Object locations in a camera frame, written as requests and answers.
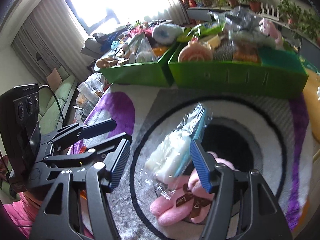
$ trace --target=pink cushion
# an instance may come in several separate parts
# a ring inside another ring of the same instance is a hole
[[[47,77],[48,85],[51,87],[52,91],[55,92],[62,83],[62,79],[56,68]]]

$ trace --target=white and blue plush toy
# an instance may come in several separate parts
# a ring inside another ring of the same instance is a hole
[[[162,45],[171,45],[180,34],[183,34],[183,29],[176,24],[159,24],[154,27],[152,37]]]

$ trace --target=brown ribbon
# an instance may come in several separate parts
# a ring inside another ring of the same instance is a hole
[[[211,201],[205,198],[197,197],[191,193],[191,190],[188,189],[188,184],[183,184],[184,195],[177,198],[176,207],[183,205],[184,203],[193,199],[193,207],[190,212],[189,218],[195,218],[200,215],[202,207],[206,207],[211,204]]]

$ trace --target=sofa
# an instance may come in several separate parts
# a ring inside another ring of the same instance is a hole
[[[58,99],[63,117],[66,117],[71,99],[77,88],[77,81],[74,76],[69,76],[61,68],[58,69],[58,73],[61,76],[62,83],[54,93]],[[65,125],[54,96],[48,88],[43,88],[39,91],[38,119],[41,135],[60,129]]]

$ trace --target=purple pattern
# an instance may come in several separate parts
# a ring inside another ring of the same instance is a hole
[[[92,112],[89,114],[84,124],[87,124],[93,116],[100,114],[102,109],[107,109],[111,118],[117,122],[117,127],[108,133],[106,138],[110,138],[119,133],[125,132],[129,135],[133,133],[135,109],[131,99],[124,92],[105,93]],[[80,152],[83,146],[83,140],[75,144],[75,154]]]
[[[309,116],[302,94],[297,99],[289,100],[289,104],[294,126],[294,152],[292,165],[292,188],[285,217],[290,229],[293,230],[299,222],[299,162],[302,144],[309,124]]]

